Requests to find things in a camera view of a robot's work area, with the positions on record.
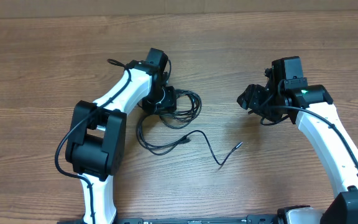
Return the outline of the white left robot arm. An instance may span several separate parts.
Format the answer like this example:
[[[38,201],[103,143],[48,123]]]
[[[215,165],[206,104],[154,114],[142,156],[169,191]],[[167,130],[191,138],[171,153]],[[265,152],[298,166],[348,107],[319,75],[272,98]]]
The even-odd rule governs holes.
[[[73,166],[71,176],[80,179],[85,214],[78,223],[114,223],[113,177],[121,165],[127,115],[136,104],[148,114],[173,112],[175,89],[168,86],[168,56],[151,48],[145,60],[123,64],[123,76],[104,96],[93,102],[79,101],[73,110],[70,130],[63,138],[65,159]]]

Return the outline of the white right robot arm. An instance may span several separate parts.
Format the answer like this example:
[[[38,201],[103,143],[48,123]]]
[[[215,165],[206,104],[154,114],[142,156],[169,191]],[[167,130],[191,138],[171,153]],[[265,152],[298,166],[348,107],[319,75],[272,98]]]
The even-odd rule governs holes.
[[[237,98],[263,126],[286,119],[306,136],[322,163],[334,200],[326,210],[309,205],[279,208],[266,223],[358,223],[358,148],[341,123],[323,85],[309,85],[298,56],[280,58],[265,70],[265,86],[250,84]]]

